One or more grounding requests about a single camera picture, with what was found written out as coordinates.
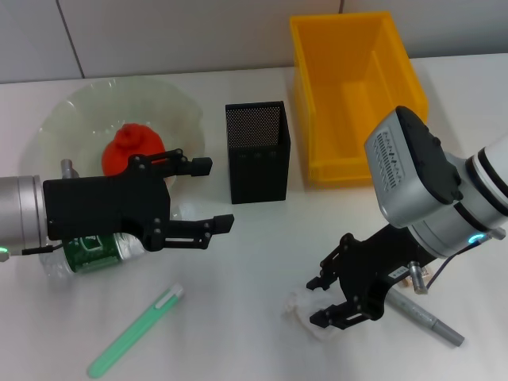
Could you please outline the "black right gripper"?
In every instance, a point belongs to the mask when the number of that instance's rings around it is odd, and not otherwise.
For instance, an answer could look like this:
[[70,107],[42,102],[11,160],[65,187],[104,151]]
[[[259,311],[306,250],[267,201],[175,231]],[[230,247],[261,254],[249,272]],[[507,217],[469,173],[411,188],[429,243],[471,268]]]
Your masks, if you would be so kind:
[[328,290],[338,279],[346,297],[310,316],[320,328],[347,329],[366,320],[378,320],[384,314],[387,292],[404,276],[393,272],[409,263],[429,264],[433,257],[413,238],[408,228],[386,225],[365,241],[346,233],[339,245],[320,262],[319,276],[307,284],[308,290]]

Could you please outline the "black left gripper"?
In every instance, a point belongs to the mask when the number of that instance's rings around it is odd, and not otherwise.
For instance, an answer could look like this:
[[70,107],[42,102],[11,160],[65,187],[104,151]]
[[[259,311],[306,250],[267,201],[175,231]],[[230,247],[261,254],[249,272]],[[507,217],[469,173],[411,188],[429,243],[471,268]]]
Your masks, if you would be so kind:
[[129,158],[119,175],[43,182],[48,238],[65,241],[128,233],[150,252],[164,248],[207,249],[212,236],[229,233],[234,216],[201,221],[170,220],[165,178],[208,176],[209,157],[188,159],[181,148]]

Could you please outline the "white paper ball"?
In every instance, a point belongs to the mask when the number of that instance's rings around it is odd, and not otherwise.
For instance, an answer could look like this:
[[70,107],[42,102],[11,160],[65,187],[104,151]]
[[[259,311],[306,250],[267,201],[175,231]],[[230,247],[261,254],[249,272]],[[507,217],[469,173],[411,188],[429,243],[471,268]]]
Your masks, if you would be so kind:
[[311,291],[305,287],[293,289],[283,307],[283,322],[289,333],[298,339],[309,342],[325,343],[343,336],[342,330],[329,326],[320,328],[310,322],[310,317],[330,305],[344,302],[344,295],[339,291]]

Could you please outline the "orange toy fruit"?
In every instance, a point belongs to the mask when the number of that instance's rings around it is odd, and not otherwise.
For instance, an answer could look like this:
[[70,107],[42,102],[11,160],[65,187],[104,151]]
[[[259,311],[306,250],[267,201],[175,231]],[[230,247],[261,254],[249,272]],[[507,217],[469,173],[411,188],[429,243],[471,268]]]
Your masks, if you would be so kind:
[[160,136],[150,127],[137,123],[124,124],[102,153],[103,175],[122,173],[132,155],[150,156],[165,151]]

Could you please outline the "clear bottle with green label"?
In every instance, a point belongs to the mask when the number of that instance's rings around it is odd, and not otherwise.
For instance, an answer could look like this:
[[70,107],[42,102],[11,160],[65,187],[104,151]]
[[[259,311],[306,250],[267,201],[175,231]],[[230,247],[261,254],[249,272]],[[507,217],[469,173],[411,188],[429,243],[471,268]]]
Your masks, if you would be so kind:
[[142,243],[127,233],[86,236],[61,243],[54,252],[39,255],[44,273],[63,285],[77,275],[115,267],[148,254]]

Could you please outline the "black mesh pen holder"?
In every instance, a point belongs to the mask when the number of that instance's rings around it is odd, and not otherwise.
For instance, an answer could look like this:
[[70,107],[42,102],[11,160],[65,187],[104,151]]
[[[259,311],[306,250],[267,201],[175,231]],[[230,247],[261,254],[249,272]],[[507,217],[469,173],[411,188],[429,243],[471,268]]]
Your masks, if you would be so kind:
[[283,201],[291,153],[284,103],[225,107],[231,203]]

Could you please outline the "grey marker pen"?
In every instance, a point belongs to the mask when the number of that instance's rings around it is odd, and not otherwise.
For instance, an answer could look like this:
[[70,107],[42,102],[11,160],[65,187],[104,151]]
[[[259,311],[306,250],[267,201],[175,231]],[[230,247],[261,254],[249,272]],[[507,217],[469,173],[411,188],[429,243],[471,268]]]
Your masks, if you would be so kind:
[[415,324],[435,333],[455,347],[460,347],[465,340],[461,334],[446,325],[442,320],[393,288],[388,291],[385,303],[405,315]]

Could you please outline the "green glass fruit plate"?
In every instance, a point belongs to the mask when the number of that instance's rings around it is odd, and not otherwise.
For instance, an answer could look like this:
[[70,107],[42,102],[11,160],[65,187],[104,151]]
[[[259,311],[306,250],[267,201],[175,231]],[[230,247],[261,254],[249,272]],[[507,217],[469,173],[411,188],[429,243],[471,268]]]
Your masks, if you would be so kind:
[[205,151],[202,109],[178,87],[148,77],[103,79],[57,104],[42,123],[36,148],[43,179],[61,176],[69,159],[82,177],[102,174],[102,153],[127,123],[148,126],[167,150],[191,159]]

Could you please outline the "green pen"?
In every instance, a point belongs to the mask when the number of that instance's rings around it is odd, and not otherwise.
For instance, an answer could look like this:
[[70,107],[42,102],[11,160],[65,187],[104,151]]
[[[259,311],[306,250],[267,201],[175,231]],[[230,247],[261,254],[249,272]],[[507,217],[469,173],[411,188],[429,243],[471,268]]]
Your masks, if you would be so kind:
[[162,293],[112,344],[89,366],[91,379],[103,377],[169,310],[183,297],[184,289],[175,283]]

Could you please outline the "silver right wrist plug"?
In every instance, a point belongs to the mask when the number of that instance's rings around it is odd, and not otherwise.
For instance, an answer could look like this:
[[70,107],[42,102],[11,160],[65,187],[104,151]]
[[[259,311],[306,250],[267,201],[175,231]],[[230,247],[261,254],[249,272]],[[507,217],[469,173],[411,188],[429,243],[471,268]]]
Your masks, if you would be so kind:
[[423,279],[423,273],[420,264],[417,261],[411,261],[408,263],[408,269],[410,278],[412,280],[414,293],[428,294],[428,288],[425,285],[425,280]]

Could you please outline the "yellow plastic bin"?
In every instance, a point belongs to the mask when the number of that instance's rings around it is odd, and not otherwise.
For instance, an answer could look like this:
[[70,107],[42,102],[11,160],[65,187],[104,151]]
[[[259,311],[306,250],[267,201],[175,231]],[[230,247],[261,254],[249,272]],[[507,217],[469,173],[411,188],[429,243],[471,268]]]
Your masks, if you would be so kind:
[[309,182],[371,184],[364,142],[396,107],[429,105],[388,12],[293,16],[294,96]]

